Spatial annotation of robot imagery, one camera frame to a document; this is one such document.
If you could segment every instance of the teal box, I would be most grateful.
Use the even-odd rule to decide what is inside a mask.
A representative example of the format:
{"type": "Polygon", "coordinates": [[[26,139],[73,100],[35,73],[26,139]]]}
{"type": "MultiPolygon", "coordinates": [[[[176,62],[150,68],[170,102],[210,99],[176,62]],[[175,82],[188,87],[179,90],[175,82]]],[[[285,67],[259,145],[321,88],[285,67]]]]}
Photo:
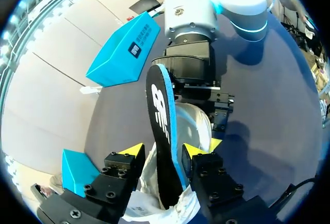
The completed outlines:
{"type": "Polygon", "coordinates": [[[85,197],[84,185],[100,174],[85,153],[64,149],[62,154],[62,186],[85,197]]]}
{"type": "Polygon", "coordinates": [[[97,54],[86,77],[103,87],[139,80],[160,27],[144,12],[120,27],[97,54]]]}

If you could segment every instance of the insole logo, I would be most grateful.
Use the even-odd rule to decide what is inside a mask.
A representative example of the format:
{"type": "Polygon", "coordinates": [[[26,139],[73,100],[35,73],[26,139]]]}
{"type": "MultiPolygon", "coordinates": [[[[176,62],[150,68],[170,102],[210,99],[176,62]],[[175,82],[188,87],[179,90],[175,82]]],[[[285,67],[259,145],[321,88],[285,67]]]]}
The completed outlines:
{"type": "Polygon", "coordinates": [[[170,143],[169,132],[167,130],[168,124],[163,93],[161,90],[158,90],[154,84],[151,85],[151,92],[153,95],[154,106],[157,109],[157,112],[155,112],[156,122],[159,124],[159,127],[163,130],[166,138],[170,143]]]}

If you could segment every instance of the dark blue floor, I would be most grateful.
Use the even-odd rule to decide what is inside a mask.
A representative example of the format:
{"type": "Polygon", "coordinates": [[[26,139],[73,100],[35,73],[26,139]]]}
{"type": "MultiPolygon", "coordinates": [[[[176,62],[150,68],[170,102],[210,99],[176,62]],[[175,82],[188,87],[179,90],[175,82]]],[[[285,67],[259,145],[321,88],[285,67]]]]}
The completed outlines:
{"type": "Polygon", "coordinates": [[[322,167],[322,163],[326,157],[329,143],[330,143],[330,125],[324,127],[322,130],[322,149],[320,152],[320,163],[319,163],[318,171],[322,167]]]}

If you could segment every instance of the blue insole edge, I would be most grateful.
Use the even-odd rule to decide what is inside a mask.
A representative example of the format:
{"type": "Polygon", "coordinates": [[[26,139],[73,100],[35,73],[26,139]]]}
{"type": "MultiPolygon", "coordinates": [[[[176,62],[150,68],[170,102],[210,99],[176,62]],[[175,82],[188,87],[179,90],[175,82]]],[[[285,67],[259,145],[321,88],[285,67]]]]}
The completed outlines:
{"type": "Polygon", "coordinates": [[[175,170],[179,176],[182,189],[185,190],[186,183],[185,183],[185,177],[184,177],[184,172],[180,168],[180,164],[178,161],[178,156],[177,156],[177,130],[176,130],[176,111],[175,111],[175,101],[174,101],[174,93],[173,93],[173,88],[172,88],[172,82],[170,75],[166,69],[166,67],[163,64],[157,64],[159,67],[164,83],[165,83],[165,88],[166,88],[166,94],[168,98],[168,105],[169,105],[169,115],[170,115],[170,129],[171,129],[171,155],[172,155],[172,162],[174,164],[175,170]]]}

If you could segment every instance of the shoe insole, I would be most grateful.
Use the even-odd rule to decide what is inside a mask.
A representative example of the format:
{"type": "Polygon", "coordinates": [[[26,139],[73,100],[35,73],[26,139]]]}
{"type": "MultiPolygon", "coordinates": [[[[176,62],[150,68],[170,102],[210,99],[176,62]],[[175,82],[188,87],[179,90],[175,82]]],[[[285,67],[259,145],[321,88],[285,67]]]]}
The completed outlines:
{"type": "Polygon", "coordinates": [[[146,77],[146,98],[157,150],[159,197],[168,209],[177,204],[185,188],[178,163],[176,113],[170,76],[162,64],[151,66],[146,77]]]}

